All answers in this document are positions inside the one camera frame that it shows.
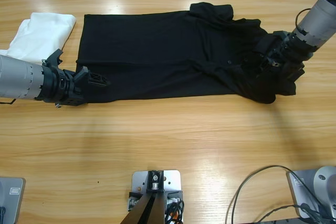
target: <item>wooden table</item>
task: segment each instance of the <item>wooden table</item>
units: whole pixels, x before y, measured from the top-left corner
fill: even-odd
[[[0,0],[0,48],[31,12],[73,14],[62,68],[74,70],[84,14],[185,10],[232,4],[235,19],[260,18],[269,32],[292,31],[316,0]],[[185,223],[224,223],[241,181],[270,164],[336,164],[336,37],[306,64],[297,95],[270,105],[237,95],[117,101],[56,109],[38,101],[0,106],[0,175],[27,180],[19,223],[119,223],[136,170],[179,169]],[[291,204],[285,172],[257,175],[241,191],[235,222]],[[295,217],[293,209],[269,219]]]

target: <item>black shirt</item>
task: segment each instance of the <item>black shirt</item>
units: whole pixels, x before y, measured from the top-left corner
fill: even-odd
[[[269,83],[242,70],[266,34],[258,19],[233,20],[230,5],[85,15],[77,64],[111,81],[105,88],[85,90],[88,102],[239,94],[271,103],[275,93]]]

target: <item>table surface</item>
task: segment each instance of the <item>table surface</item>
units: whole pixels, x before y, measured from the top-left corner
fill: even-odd
[[[231,4],[235,19],[259,18],[268,32],[292,31],[316,0],[0,0],[0,48],[31,12],[73,14],[61,68],[74,70],[84,14],[187,10]],[[336,37],[306,63],[297,95],[265,105],[237,95],[117,101],[56,109],[38,101],[0,106],[0,176],[27,180],[19,223],[119,223],[136,170],[178,169],[186,223],[225,222],[242,180],[271,164],[336,164]],[[255,176],[241,191],[235,223],[292,204],[286,173]],[[295,217],[294,209],[270,219]]]

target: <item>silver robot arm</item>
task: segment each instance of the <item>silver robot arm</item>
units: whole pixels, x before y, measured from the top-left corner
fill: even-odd
[[[316,50],[335,33],[336,0],[318,0],[293,31],[299,40]]]

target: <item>folded white fabric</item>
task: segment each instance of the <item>folded white fabric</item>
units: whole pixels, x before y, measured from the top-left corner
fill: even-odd
[[[0,50],[0,55],[41,65],[43,59],[63,48],[75,22],[68,14],[32,13],[22,21],[9,49]]]

